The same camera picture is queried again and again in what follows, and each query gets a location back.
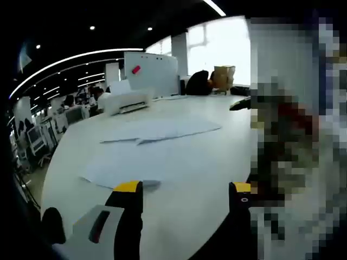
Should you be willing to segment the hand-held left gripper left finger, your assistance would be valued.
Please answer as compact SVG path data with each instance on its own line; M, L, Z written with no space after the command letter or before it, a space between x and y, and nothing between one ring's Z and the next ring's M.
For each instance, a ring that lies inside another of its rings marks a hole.
M62 259L140 259L143 228L143 182L115 187L104 205L96 205L74 225L63 244L54 244Z

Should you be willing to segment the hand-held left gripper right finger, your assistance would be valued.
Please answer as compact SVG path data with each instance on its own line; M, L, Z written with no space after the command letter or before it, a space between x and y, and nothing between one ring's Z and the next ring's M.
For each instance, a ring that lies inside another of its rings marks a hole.
M251 232L248 184L229 183L229 216L234 259L251 259Z

